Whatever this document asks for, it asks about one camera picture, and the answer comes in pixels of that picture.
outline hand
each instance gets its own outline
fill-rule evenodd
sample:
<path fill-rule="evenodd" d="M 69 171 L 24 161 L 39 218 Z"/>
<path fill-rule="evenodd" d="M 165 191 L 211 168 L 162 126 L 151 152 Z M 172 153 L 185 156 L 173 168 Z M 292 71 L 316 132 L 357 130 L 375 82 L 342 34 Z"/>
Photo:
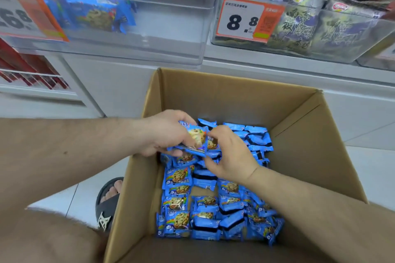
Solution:
<path fill-rule="evenodd" d="M 245 185 L 259 164 L 244 141 L 225 125 L 215 127 L 208 136 L 218 140 L 222 159 L 219 164 L 215 164 L 211 158 L 206 157 L 206 167 L 219 178 Z"/>
<path fill-rule="evenodd" d="M 165 110 L 157 115 L 143 119 L 144 132 L 148 132 L 148 138 L 139 153 L 143 156 L 151 156 L 156 152 L 176 157 L 182 156 L 181 150 L 166 150 L 167 147 L 176 146 L 180 143 L 183 143 L 185 146 L 195 145 L 195 140 L 178 121 L 196 125 L 195 120 L 181 110 Z"/>

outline leg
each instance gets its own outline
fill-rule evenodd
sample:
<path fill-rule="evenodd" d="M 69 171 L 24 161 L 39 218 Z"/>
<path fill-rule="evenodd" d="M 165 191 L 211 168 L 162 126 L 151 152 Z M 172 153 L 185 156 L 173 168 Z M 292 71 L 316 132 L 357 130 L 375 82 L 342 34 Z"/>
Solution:
<path fill-rule="evenodd" d="M 106 234 L 58 214 L 23 210 L 0 217 L 0 262 L 101 263 Z"/>

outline tile floor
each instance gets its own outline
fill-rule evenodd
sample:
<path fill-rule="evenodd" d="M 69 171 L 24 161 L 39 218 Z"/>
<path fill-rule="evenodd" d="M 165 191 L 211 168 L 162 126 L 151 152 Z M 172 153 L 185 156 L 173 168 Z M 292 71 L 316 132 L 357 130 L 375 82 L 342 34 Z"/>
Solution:
<path fill-rule="evenodd" d="M 395 151 L 347 146 L 369 201 L 395 210 Z M 96 226 L 95 201 L 101 187 L 123 176 L 128 158 L 85 181 L 38 201 L 31 206 L 61 212 Z"/>

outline orange price tag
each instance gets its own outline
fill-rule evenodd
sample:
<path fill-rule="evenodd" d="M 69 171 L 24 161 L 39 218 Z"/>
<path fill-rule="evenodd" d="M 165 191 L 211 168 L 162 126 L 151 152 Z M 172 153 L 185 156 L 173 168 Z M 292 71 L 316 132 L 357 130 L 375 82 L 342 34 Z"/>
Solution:
<path fill-rule="evenodd" d="M 224 0 L 216 35 L 267 43 L 285 6 L 252 0 Z"/>
<path fill-rule="evenodd" d="M 69 41 L 43 0 L 0 0 L 0 35 Z"/>

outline person's right hand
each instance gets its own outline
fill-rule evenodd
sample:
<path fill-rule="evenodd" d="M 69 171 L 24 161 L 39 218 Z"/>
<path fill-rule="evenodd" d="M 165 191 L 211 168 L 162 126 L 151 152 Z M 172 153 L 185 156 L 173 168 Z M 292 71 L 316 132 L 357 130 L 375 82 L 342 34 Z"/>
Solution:
<path fill-rule="evenodd" d="M 222 159 L 219 164 L 215 164 L 211 158 L 206 157 L 206 167 L 218 178 L 245 185 L 259 167 L 246 144 L 225 125 L 215 127 L 208 136 L 218 140 Z"/>

